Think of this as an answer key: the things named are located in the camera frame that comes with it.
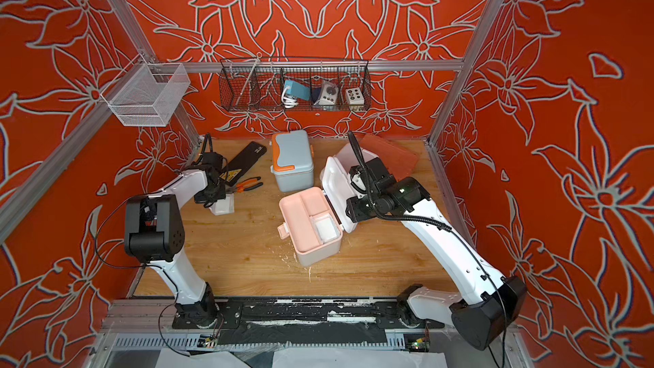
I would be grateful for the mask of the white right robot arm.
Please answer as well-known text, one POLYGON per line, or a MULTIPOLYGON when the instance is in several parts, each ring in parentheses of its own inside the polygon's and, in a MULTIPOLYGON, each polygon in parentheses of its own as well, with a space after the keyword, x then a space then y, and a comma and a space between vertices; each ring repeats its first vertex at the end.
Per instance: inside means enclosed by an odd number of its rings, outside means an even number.
POLYGON ((411 286, 398 298, 404 320, 452 326, 479 351, 504 339, 527 297, 523 279, 507 277, 490 265, 451 226, 419 181, 396 180, 379 158, 364 159, 354 133, 347 139, 357 164, 350 170, 356 194, 347 199, 346 216, 355 223, 374 218, 401 223, 429 249, 458 290, 446 298, 425 286, 411 286))

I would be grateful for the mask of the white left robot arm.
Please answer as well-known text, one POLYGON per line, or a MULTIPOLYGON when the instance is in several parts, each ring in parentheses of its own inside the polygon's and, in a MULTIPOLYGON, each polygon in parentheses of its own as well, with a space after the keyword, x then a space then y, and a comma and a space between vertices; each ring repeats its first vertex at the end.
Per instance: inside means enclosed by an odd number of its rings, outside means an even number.
POLYGON ((206 134, 198 159, 187 170, 161 190, 126 202, 126 254, 154 269, 171 290, 182 323, 201 329, 216 324, 218 307, 211 285, 198 276, 185 253, 181 208, 193 202, 211 209, 226 199, 221 175, 227 169, 227 160, 214 150, 211 134, 206 134))

